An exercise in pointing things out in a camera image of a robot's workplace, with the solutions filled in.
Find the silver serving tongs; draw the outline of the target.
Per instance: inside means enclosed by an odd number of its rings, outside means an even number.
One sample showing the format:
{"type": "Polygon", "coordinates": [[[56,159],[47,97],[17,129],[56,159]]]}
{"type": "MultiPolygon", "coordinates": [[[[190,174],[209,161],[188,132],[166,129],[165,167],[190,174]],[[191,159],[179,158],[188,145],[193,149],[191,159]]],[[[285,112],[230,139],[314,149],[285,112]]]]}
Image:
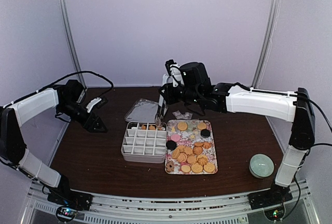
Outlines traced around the silver serving tongs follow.
{"type": "Polygon", "coordinates": [[[162,95],[160,95],[159,102],[158,102],[158,108],[157,108],[157,112],[155,115],[155,125],[158,128],[161,127],[162,120],[164,119],[165,113],[167,111],[166,107],[167,107],[167,105],[166,105],[165,99],[162,95]]]}

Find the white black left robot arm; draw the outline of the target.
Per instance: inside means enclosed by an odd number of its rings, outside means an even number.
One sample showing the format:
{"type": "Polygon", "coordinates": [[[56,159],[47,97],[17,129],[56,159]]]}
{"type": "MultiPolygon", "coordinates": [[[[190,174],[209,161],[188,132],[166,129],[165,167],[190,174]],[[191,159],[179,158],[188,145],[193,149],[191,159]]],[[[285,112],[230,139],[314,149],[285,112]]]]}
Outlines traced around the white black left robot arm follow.
{"type": "MultiPolygon", "coordinates": [[[[7,103],[37,89],[55,79],[55,75],[42,79],[33,78],[34,73],[20,74],[18,70],[1,70],[1,103],[7,103]]],[[[54,118],[50,109],[28,121],[21,129],[24,141],[30,151],[45,163],[52,160],[57,151],[61,129],[66,124],[54,118]]],[[[14,208],[22,204],[31,181],[20,172],[1,164],[1,208],[14,208]]]]}

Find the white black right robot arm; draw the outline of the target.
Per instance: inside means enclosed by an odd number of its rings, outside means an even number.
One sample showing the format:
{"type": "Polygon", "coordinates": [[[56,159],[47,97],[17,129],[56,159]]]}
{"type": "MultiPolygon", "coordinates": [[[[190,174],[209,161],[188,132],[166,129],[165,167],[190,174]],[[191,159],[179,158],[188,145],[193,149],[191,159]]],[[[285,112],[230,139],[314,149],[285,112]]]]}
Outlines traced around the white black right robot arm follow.
{"type": "Polygon", "coordinates": [[[298,88],[295,92],[280,92],[247,88],[239,83],[218,83],[200,91],[199,86],[173,86],[172,83],[166,83],[159,88],[159,95],[156,124],[165,116],[164,107],[178,102],[196,103],[202,111],[248,113],[292,123],[288,147],[271,187],[248,195],[254,207],[267,203],[282,203],[289,194],[289,186],[306,156],[312,147],[317,146],[313,109],[318,107],[318,104],[309,98],[304,88],[298,88]]]}

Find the clear printed cookie wrappers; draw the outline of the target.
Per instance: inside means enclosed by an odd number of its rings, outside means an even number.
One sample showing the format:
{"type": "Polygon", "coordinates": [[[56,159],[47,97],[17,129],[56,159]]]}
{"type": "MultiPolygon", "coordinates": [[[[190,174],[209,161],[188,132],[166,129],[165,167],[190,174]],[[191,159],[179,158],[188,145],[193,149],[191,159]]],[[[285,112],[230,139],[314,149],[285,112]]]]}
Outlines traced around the clear printed cookie wrappers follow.
{"type": "Polygon", "coordinates": [[[192,113],[189,112],[185,112],[184,114],[182,114],[179,110],[172,112],[172,114],[174,115],[174,117],[177,120],[191,120],[192,119],[192,113]]]}

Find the round tan perforated biscuit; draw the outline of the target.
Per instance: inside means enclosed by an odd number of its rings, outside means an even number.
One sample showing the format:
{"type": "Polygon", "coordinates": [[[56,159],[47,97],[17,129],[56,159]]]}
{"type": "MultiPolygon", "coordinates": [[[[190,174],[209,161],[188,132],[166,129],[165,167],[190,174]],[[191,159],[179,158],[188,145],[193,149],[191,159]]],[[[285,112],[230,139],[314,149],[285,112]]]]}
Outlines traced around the round tan perforated biscuit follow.
{"type": "Polygon", "coordinates": [[[180,131],[186,131],[187,128],[188,128],[188,124],[187,122],[184,122],[184,121],[181,121],[177,124],[177,128],[180,130],[180,131]]]}

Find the silver tin lid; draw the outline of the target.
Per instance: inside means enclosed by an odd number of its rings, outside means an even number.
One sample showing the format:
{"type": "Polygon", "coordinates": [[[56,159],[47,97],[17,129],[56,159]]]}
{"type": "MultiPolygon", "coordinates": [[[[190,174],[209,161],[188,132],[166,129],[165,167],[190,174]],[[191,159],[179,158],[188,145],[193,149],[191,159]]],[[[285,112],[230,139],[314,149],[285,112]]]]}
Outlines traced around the silver tin lid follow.
{"type": "Polygon", "coordinates": [[[156,123],[159,104],[147,99],[138,99],[127,112],[126,122],[156,123]]]}

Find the tan biscuit at tongs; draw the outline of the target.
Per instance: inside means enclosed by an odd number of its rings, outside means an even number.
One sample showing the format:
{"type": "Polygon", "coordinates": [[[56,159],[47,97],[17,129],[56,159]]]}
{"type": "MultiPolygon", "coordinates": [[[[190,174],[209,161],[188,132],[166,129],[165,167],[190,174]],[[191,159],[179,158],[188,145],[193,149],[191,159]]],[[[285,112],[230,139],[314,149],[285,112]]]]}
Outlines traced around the tan biscuit at tongs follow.
{"type": "Polygon", "coordinates": [[[207,127],[207,125],[206,125],[206,123],[204,123],[204,122],[200,122],[200,123],[197,125],[197,128],[198,128],[199,130],[204,130],[204,129],[206,129],[206,127],[207,127]]]}

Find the pink sandwich cookie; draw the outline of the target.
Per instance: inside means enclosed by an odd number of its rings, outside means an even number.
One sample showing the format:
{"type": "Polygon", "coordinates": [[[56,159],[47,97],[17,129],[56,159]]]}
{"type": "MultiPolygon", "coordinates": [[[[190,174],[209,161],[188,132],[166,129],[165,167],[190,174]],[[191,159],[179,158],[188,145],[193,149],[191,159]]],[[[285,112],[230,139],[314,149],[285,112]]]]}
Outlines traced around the pink sandwich cookie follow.
{"type": "Polygon", "coordinates": [[[181,139],[181,136],[179,134],[173,134],[173,135],[171,135],[170,139],[174,142],[179,142],[181,139]]]}

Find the black sandwich cookie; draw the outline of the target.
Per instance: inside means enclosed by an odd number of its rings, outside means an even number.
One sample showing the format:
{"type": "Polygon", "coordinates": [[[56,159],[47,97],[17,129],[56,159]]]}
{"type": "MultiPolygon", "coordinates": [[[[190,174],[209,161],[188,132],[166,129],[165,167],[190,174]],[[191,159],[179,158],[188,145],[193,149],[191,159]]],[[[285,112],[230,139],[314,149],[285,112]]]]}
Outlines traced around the black sandwich cookie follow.
{"type": "Polygon", "coordinates": [[[177,143],[175,141],[167,141],[166,147],[168,150],[175,150],[177,148],[177,143]]]}
{"type": "Polygon", "coordinates": [[[203,129],[203,130],[201,130],[200,135],[203,138],[208,138],[211,136],[211,132],[208,129],[203,129]]]}

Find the grey divided cookie tin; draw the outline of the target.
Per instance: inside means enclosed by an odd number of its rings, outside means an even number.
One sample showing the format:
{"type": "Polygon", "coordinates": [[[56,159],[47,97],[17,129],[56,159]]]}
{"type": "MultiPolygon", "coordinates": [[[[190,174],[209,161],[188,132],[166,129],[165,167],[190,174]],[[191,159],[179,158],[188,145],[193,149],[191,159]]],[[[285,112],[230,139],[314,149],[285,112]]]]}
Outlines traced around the grey divided cookie tin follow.
{"type": "Polygon", "coordinates": [[[163,163],[167,142],[167,125],[158,128],[154,123],[129,122],[121,146],[124,160],[141,163],[163,163]]]}

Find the floral rectangular tray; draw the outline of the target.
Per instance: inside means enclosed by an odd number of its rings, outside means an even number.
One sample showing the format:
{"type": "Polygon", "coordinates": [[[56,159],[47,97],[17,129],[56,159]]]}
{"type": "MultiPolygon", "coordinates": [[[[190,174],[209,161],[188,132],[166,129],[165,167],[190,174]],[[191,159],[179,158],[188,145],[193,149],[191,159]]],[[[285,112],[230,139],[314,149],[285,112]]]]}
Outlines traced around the floral rectangular tray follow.
{"type": "Polygon", "coordinates": [[[170,120],[167,122],[167,141],[171,141],[173,134],[179,134],[181,139],[175,150],[168,150],[165,154],[166,163],[174,162],[174,171],[170,175],[213,175],[218,171],[217,155],[212,131],[212,125],[207,120],[170,120]],[[184,121],[188,124],[186,131],[180,131],[177,124],[184,121]],[[201,130],[197,128],[200,122],[206,123],[211,136],[203,138],[201,130]]]}

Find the flower shaped brown cookie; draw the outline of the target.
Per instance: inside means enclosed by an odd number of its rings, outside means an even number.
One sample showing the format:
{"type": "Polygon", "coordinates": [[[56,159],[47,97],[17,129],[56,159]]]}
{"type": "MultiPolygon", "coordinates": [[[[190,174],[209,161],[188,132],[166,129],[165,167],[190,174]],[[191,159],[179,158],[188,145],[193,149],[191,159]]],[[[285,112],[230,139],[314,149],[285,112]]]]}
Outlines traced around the flower shaped brown cookie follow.
{"type": "Polygon", "coordinates": [[[165,169],[168,173],[173,172],[174,171],[174,162],[173,161],[167,162],[165,169]]]}

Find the pale green ceramic bowl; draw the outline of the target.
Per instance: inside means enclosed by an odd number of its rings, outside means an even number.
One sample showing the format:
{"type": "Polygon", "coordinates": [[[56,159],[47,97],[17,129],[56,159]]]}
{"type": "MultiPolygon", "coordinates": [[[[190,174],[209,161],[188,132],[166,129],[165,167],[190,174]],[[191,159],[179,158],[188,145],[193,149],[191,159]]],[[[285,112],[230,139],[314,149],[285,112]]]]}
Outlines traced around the pale green ceramic bowl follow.
{"type": "Polygon", "coordinates": [[[250,173],[256,178],[267,178],[274,171],[273,161],[265,154],[253,155],[249,163],[250,173]]]}

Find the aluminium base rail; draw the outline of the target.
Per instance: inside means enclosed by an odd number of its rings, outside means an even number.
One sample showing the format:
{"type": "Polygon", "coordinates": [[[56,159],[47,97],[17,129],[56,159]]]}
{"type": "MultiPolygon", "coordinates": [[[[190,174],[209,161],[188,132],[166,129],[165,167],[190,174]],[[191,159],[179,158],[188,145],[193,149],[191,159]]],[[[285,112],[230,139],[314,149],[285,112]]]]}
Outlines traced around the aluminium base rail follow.
{"type": "MultiPolygon", "coordinates": [[[[284,205],[253,209],[243,192],[214,197],[135,198],[90,193],[90,210],[79,211],[69,223],[320,223],[305,180],[299,181],[301,196],[292,213],[282,221],[268,219],[273,209],[285,207],[290,213],[299,196],[295,183],[293,199],[284,205]]],[[[18,223],[61,223],[56,218],[59,205],[47,201],[42,185],[32,183],[18,223]]]]}

